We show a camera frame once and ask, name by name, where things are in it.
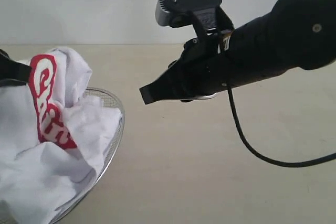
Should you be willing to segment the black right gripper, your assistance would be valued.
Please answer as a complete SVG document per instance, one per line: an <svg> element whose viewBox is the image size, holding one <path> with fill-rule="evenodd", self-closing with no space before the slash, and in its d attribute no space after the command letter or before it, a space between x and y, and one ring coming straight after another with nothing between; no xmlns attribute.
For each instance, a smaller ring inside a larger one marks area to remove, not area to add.
<svg viewBox="0 0 336 224"><path fill-rule="evenodd" d="M190 102L213 98L236 87L233 62L225 52L223 37L187 41L178 60L153 82L139 89L144 104L163 100Z"/></svg>

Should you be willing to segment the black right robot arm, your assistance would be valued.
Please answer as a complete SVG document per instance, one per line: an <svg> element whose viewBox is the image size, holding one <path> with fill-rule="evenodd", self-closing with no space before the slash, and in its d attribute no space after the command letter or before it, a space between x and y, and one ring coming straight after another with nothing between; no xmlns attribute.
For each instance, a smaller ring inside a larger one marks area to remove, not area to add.
<svg viewBox="0 0 336 224"><path fill-rule="evenodd" d="M193 26L180 58L140 89L145 104L210 99L229 88L299 67L335 62L335 0L278 0L264 16L235 28L222 0L158 0L160 26Z"/></svg>

